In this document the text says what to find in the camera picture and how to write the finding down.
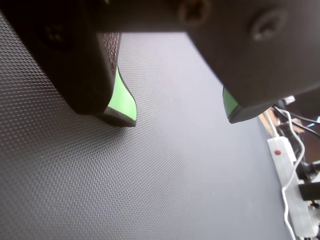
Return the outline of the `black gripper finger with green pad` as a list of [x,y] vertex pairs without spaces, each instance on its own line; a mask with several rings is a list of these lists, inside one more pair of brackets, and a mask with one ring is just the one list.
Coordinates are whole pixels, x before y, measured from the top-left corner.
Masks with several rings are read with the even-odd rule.
[[174,9],[223,85],[230,123],[319,87],[319,1],[177,0]]
[[3,0],[1,12],[66,103],[77,114],[134,127],[136,101],[117,55],[121,34],[92,21],[105,0]]

